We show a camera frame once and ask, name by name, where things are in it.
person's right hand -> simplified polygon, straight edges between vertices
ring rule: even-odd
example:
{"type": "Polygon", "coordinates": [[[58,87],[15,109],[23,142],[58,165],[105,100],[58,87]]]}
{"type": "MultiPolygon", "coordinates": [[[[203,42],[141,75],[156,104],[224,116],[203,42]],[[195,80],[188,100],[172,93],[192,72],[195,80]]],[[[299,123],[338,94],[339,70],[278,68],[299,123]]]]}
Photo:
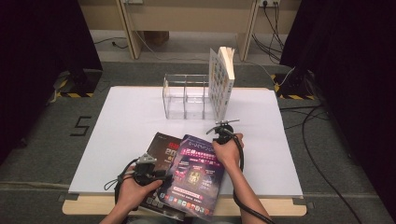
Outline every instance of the person's right hand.
{"type": "MultiPolygon", "coordinates": [[[[241,146],[244,147],[242,141],[244,135],[241,133],[236,133],[235,135],[238,137],[241,146]]],[[[233,139],[224,145],[220,145],[216,141],[213,141],[212,146],[215,149],[216,157],[224,166],[239,166],[239,150],[233,139]]]]}

transparent box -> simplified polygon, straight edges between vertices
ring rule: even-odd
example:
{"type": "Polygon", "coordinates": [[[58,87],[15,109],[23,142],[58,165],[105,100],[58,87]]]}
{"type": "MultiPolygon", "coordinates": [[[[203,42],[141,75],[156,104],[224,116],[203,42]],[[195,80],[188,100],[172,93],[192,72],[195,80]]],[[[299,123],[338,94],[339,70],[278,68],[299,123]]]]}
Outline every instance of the transparent box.
{"type": "Polygon", "coordinates": [[[214,119],[208,75],[168,75],[163,79],[163,108],[167,119],[214,119]]]}

floor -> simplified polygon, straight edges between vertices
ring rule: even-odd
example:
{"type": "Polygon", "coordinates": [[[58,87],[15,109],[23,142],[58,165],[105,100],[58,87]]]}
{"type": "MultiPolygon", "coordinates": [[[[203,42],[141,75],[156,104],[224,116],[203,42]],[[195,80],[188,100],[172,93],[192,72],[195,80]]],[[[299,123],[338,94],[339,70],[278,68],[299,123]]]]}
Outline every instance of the floor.
{"type": "MultiPolygon", "coordinates": [[[[109,87],[161,85],[165,71],[202,74],[207,71],[210,48],[236,48],[233,34],[171,33],[166,43],[150,46],[152,51],[144,48],[139,60],[131,60],[124,37],[123,31],[92,31],[93,41],[100,42],[95,46],[104,67],[93,97],[55,98],[26,136],[27,146],[15,148],[2,164],[0,223],[98,223],[104,216],[67,216],[62,206],[109,87]],[[81,123],[89,129],[83,136],[71,136],[79,132],[75,125],[81,116],[89,117],[81,123]]],[[[272,39],[270,35],[258,38],[267,46],[272,39]]],[[[247,61],[238,59],[236,52],[235,86],[239,87],[273,90],[270,75],[291,69],[272,62],[254,42],[247,61]]],[[[275,222],[394,223],[363,170],[349,157],[327,108],[319,107],[315,116],[306,119],[322,100],[319,96],[278,99],[308,212],[303,217],[274,217],[275,222]]]]}

book cover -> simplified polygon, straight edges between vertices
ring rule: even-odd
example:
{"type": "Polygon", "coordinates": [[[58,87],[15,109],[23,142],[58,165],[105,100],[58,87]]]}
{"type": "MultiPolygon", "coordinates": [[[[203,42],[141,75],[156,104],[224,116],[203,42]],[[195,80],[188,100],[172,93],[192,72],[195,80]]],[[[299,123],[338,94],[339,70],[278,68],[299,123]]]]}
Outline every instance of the book cover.
{"type": "Polygon", "coordinates": [[[209,60],[209,98],[214,110],[215,120],[225,118],[230,101],[235,75],[233,73],[233,53],[235,49],[220,47],[216,53],[210,50],[209,60]]]}
{"type": "MultiPolygon", "coordinates": [[[[147,153],[151,157],[157,159],[155,162],[154,171],[169,170],[172,161],[177,154],[177,149],[179,148],[180,142],[181,139],[163,133],[156,133],[154,135],[147,150],[147,153]]],[[[143,202],[139,204],[139,208],[143,208],[177,220],[184,220],[186,215],[184,212],[177,210],[167,204],[161,203],[156,200],[156,198],[156,191],[151,192],[146,196],[143,202]]]]}
{"type": "Polygon", "coordinates": [[[210,221],[224,175],[212,144],[186,134],[168,174],[173,181],[158,189],[159,201],[210,221]]]}

black controller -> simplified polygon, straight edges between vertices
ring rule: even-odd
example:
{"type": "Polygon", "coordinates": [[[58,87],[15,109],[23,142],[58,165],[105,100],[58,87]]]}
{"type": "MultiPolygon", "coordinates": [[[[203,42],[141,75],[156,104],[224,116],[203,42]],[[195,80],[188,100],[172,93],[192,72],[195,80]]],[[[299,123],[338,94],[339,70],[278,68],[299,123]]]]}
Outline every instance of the black controller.
{"type": "Polygon", "coordinates": [[[172,179],[172,175],[167,175],[166,170],[154,171],[156,160],[147,153],[139,157],[132,173],[132,177],[137,184],[146,186],[155,180],[166,181],[172,179]]]}
{"type": "Polygon", "coordinates": [[[239,121],[239,119],[222,120],[220,122],[216,122],[216,124],[218,124],[218,126],[212,128],[206,134],[208,134],[212,131],[215,131],[215,133],[217,133],[219,135],[219,137],[214,138],[213,140],[221,145],[224,145],[228,141],[230,141],[233,136],[233,127],[229,123],[234,122],[234,121],[239,121]]]}

